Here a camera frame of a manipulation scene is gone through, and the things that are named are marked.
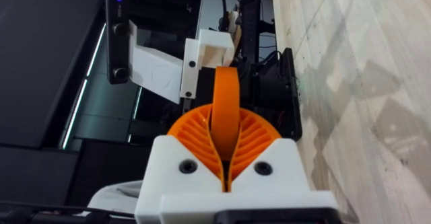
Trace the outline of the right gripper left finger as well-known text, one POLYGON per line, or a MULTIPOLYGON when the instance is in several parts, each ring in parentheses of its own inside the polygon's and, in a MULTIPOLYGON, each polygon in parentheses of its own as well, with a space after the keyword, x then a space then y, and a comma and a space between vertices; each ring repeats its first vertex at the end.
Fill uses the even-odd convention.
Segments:
POLYGON ((209 104, 195 108, 155 138, 135 207, 138 223, 213 223, 225 187, 210 115, 209 104))

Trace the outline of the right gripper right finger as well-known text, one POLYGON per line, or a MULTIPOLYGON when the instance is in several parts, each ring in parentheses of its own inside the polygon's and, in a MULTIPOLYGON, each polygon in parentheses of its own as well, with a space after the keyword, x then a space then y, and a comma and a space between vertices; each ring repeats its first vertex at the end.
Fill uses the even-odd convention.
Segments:
POLYGON ((284 139, 258 114, 240 109, 239 135, 230 161, 232 192, 306 190, 306 175, 296 143, 284 139))

